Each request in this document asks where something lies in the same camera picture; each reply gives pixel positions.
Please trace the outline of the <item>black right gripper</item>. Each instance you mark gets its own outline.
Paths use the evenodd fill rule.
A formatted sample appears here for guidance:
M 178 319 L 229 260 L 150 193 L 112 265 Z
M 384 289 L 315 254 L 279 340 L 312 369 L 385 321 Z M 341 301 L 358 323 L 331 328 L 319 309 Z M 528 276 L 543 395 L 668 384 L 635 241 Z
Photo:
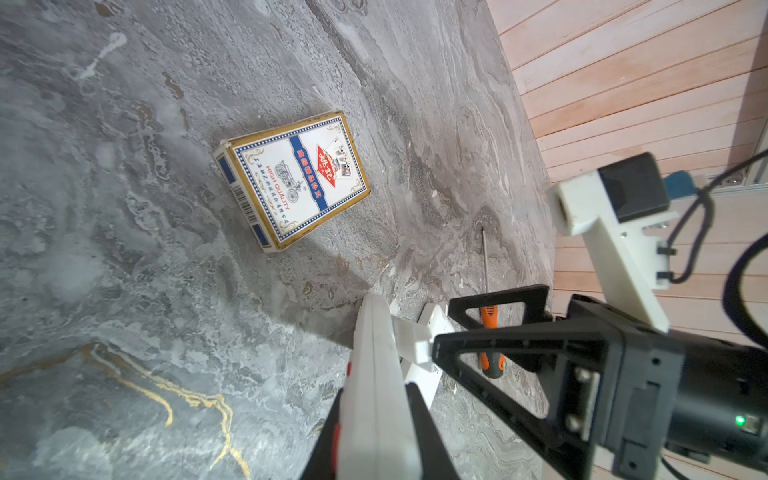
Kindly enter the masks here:
M 685 360 L 676 340 L 585 295 L 554 321 L 544 284 L 453 298 L 465 332 L 433 359 L 565 479 L 588 479 L 598 447 L 623 479 L 653 479 Z M 479 309 L 523 305 L 522 324 L 485 328 Z

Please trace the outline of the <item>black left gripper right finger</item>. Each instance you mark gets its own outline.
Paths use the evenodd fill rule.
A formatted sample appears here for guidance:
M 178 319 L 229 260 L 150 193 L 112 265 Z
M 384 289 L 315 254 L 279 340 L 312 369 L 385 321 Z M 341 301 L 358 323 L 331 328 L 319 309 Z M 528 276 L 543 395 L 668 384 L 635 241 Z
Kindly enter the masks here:
M 418 442 L 423 480 L 458 480 L 459 475 L 417 384 L 405 386 Z

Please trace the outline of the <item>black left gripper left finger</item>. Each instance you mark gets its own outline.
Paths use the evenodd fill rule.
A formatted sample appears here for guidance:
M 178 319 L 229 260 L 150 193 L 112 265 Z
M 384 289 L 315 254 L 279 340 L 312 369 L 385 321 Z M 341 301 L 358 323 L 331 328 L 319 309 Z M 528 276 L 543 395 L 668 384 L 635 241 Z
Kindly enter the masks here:
M 343 390 L 334 399 L 315 447 L 302 472 L 301 480 L 334 480 L 338 435 L 340 432 L 339 410 Z

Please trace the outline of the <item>white slim remote control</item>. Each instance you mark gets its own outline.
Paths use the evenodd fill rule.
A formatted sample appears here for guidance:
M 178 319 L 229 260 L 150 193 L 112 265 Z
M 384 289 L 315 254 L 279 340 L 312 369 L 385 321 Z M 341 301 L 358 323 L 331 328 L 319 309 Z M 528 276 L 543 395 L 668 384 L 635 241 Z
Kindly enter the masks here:
M 335 465 L 338 479 L 420 479 L 423 474 L 389 306 L 375 293 L 363 298 L 357 316 Z

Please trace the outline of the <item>orange black screwdriver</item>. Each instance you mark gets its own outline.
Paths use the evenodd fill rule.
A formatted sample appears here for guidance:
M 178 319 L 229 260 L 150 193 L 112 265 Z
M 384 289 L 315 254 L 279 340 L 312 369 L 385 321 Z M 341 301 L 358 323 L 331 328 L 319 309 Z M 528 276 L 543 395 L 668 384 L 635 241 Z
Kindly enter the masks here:
M 483 286 L 486 293 L 490 292 L 487 241 L 485 229 L 481 228 L 482 256 L 483 256 Z M 498 326 L 498 307 L 496 305 L 481 307 L 479 309 L 485 328 L 494 329 Z M 499 379 L 504 373 L 504 358 L 498 352 L 481 353 L 479 355 L 483 374 L 490 379 Z

